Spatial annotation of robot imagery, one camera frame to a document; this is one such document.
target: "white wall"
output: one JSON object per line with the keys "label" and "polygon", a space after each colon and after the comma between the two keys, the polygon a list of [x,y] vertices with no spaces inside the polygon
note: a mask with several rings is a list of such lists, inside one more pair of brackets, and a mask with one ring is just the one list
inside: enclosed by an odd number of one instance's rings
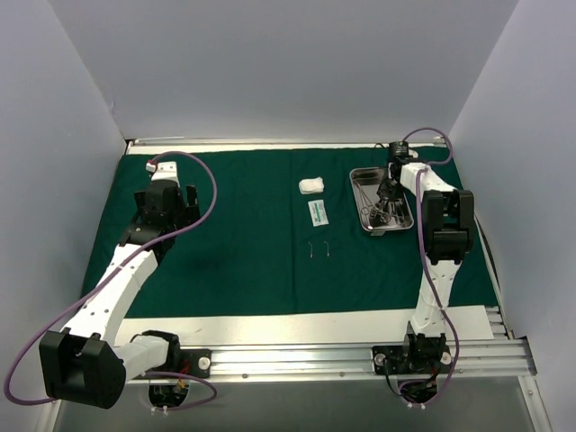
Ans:
{"label": "white wall", "polygon": [[[0,5],[0,374],[41,325],[77,300],[122,137],[44,0]],[[13,392],[44,395],[38,348]],[[38,408],[0,400],[2,430]]]}
{"label": "white wall", "polygon": [[128,138],[450,129],[518,0],[50,0]]}
{"label": "white wall", "polygon": [[576,3],[521,0],[453,130],[555,431],[576,425]]}

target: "metal tray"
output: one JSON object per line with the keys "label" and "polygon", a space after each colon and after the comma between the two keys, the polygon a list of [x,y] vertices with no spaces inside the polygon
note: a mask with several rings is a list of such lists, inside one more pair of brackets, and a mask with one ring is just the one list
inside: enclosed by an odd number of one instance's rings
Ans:
{"label": "metal tray", "polygon": [[386,231],[409,230],[414,225],[406,194],[400,202],[397,217],[391,215],[391,209],[378,212],[378,186],[384,176],[387,176],[387,171],[384,167],[357,168],[350,171],[350,184],[354,192],[360,225],[372,236],[381,236]]}

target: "robotic arm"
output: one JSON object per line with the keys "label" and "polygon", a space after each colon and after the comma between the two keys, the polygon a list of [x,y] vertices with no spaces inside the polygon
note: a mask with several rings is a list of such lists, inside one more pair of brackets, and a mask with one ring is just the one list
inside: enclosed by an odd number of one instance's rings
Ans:
{"label": "robotic arm", "polygon": [[[141,245],[200,219],[195,187],[187,186],[186,205],[176,162],[148,166],[154,174],[145,191],[135,193],[137,211],[121,236],[102,280]],[[124,384],[150,369],[174,371],[180,362],[177,335],[147,331],[113,348],[116,334],[140,288],[161,264],[174,238],[141,251],[60,332],[40,341],[46,393],[55,399],[110,408]]]}
{"label": "robotic arm", "polygon": [[[394,199],[401,196],[404,188],[416,195],[418,172],[426,167],[425,161],[410,156],[408,142],[391,143],[388,176],[382,180],[379,195]],[[456,273],[473,246],[474,198],[470,191],[455,189],[431,169],[422,173],[419,181],[426,264],[445,309]],[[376,372],[382,374],[388,373],[383,370],[388,365],[390,373],[422,374],[437,370],[433,365],[447,367],[452,363],[446,346],[445,319],[425,273],[404,345],[375,349],[374,354]],[[383,355],[380,361],[378,354]]]}

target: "screw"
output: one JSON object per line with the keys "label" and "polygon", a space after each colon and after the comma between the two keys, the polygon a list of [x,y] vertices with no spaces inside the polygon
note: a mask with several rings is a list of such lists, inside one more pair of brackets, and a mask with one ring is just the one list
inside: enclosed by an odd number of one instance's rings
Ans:
{"label": "screw", "polygon": [[374,364],[377,366],[384,366],[384,360],[386,360],[386,355],[382,353],[374,356]]}
{"label": "screw", "polygon": [[211,361],[210,358],[208,357],[200,357],[200,359],[198,360],[198,368],[201,371],[207,371],[208,368],[210,367]]}
{"label": "screw", "polygon": [[442,353],[442,358],[440,359],[442,365],[450,365],[452,363],[452,356],[448,353]]}

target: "gray floor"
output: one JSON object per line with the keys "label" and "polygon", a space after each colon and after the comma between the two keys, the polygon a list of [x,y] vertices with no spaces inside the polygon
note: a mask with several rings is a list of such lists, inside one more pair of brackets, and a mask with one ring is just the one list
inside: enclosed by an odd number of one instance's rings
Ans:
{"label": "gray floor", "polygon": [[[109,410],[64,403],[55,430],[534,430],[517,378],[455,379],[424,411],[407,409],[384,380],[218,384],[217,400],[167,417],[143,406],[147,390],[127,387]],[[208,395],[198,386],[192,393]]]}

